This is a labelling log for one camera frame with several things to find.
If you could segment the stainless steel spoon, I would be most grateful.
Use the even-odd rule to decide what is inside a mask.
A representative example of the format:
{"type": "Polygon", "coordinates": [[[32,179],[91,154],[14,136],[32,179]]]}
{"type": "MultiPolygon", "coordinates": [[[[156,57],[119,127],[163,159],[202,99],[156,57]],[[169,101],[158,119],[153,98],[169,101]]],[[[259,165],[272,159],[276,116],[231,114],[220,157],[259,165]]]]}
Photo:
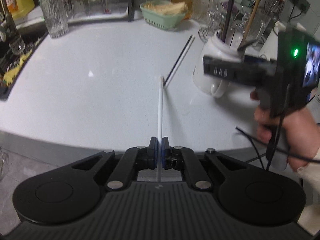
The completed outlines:
{"type": "Polygon", "coordinates": [[[245,43],[241,44],[237,51],[245,51],[247,47],[251,46],[252,44],[256,43],[257,40],[249,40],[249,41],[246,41],[245,43]]]}

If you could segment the wooden chopstick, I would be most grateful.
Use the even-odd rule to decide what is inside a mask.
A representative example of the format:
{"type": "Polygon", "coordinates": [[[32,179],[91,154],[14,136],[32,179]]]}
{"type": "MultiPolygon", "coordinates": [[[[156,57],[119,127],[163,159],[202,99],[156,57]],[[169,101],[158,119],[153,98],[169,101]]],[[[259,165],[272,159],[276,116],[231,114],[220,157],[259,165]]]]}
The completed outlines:
{"type": "Polygon", "coordinates": [[[243,44],[245,44],[247,35],[248,35],[248,33],[249,33],[249,30],[250,30],[251,25],[252,25],[252,23],[253,23],[253,20],[254,20],[254,18],[255,18],[256,12],[257,12],[257,10],[258,10],[259,3],[260,3],[260,0],[256,0],[255,3],[254,3],[254,8],[253,8],[252,13],[251,13],[251,15],[250,15],[250,17],[249,17],[249,20],[248,20],[248,22],[247,22],[247,25],[246,25],[246,28],[245,28],[245,32],[244,32],[242,41],[241,41],[241,43],[240,43],[241,46],[242,46],[243,44]]]}

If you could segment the green plastic basket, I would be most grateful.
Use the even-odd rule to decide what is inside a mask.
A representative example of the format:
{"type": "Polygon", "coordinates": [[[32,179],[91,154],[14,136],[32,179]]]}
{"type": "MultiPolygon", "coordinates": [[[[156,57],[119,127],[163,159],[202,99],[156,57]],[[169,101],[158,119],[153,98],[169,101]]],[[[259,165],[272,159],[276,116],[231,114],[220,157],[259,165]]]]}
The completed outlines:
{"type": "Polygon", "coordinates": [[[165,4],[165,3],[172,3],[166,0],[152,0],[142,3],[139,7],[142,11],[142,16],[146,23],[149,25],[152,25],[154,27],[157,27],[162,30],[168,30],[175,28],[180,22],[184,19],[185,14],[177,14],[177,15],[161,15],[158,13],[155,13],[151,10],[143,8],[143,6],[148,3],[155,3],[155,4],[165,4]]]}

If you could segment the black chopstick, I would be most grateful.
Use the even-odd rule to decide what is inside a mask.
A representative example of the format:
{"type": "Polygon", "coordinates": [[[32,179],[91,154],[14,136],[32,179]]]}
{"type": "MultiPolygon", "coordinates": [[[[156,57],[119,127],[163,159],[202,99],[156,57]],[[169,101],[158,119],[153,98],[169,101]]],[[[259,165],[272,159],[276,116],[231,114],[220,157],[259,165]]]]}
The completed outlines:
{"type": "Polygon", "coordinates": [[[220,40],[225,43],[227,31],[229,28],[229,23],[231,20],[232,10],[233,10],[234,0],[228,0],[227,13],[225,17],[225,22],[223,24],[223,28],[221,30],[220,40]]]}
{"type": "Polygon", "coordinates": [[[186,51],[189,49],[189,47],[190,47],[191,44],[193,43],[194,38],[195,38],[194,35],[190,35],[190,36],[189,36],[186,44],[184,45],[182,51],[180,52],[177,60],[175,61],[173,67],[171,68],[168,76],[165,78],[165,80],[164,80],[164,82],[163,82],[163,85],[164,85],[164,86],[168,83],[169,79],[170,79],[171,76],[173,75],[173,72],[174,72],[175,68],[177,67],[178,63],[180,62],[181,58],[183,57],[183,55],[186,54],[186,51]]]}

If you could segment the bundle of dry noodles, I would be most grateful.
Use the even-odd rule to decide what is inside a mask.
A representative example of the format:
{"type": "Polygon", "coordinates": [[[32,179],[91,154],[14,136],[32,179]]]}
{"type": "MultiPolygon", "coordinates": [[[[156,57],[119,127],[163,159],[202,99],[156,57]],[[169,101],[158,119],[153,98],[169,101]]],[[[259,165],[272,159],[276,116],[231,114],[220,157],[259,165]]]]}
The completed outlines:
{"type": "Polygon", "coordinates": [[[151,10],[161,15],[184,14],[188,10],[188,7],[184,2],[165,3],[165,4],[155,4],[155,3],[148,2],[143,6],[143,8],[151,10]]]}

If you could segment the white electric cooking pot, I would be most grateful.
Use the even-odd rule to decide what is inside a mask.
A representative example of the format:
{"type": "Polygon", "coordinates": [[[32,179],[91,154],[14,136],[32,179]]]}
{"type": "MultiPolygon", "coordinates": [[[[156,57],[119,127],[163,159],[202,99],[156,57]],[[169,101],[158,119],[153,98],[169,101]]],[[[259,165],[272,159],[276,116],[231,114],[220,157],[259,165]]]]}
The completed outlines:
{"type": "Polygon", "coordinates": [[[280,31],[285,31],[287,25],[281,21],[277,21],[268,36],[265,44],[259,52],[259,58],[264,61],[276,61],[278,57],[278,34],[280,31]]]}

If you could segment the white Starbucks ceramic jar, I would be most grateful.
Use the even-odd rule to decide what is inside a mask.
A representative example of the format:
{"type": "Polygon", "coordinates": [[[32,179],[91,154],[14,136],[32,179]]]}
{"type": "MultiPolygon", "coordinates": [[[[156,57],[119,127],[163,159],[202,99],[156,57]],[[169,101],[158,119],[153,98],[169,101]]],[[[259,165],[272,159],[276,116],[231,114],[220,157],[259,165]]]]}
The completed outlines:
{"type": "Polygon", "coordinates": [[[220,40],[220,32],[208,38],[193,72],[193,82],[204,93],[220,98],[226,92],[231,72],[227,66],[244,61],[244,52],[220,40]]]}

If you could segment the upturned clear glass cup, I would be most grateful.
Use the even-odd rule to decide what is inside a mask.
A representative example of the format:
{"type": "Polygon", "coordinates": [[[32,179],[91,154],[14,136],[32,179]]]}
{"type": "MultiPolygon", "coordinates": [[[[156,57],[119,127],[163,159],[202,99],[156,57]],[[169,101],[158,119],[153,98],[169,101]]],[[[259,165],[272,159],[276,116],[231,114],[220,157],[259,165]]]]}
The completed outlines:
{"type": "Polygon", "coordinates": [[[72,11],[73,11],[73,17],[85,17],[86,14],[86,8],[85,8],[85,0],[72,0],[72,11]]]}

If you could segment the textured glass mug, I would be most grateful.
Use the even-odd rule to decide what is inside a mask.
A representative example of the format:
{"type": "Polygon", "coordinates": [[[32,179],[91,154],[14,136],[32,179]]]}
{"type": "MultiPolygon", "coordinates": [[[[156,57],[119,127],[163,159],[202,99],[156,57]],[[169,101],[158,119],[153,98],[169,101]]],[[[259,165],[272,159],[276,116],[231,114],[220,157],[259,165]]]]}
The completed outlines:
{"type": "Polygon", "coordinates": [[[256,12],[246,38],[247,41],[255,40],[255,43],[252,44],[253,47],[255,47],[258,44],[270,20],[270,15],[264,14],[263,12],[259,11],[256,12]]]}

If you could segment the tall textured glass pitcher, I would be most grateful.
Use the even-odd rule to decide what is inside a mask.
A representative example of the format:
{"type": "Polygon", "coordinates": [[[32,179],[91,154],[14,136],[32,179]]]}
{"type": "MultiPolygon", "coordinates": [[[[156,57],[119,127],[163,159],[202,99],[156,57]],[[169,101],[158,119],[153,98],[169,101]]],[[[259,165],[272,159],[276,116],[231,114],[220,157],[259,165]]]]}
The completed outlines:
{"type": "Polygon", "coordinates": [[[39,0],[49,36],[59,38],[68,32],[66,0],[39,0]]]}

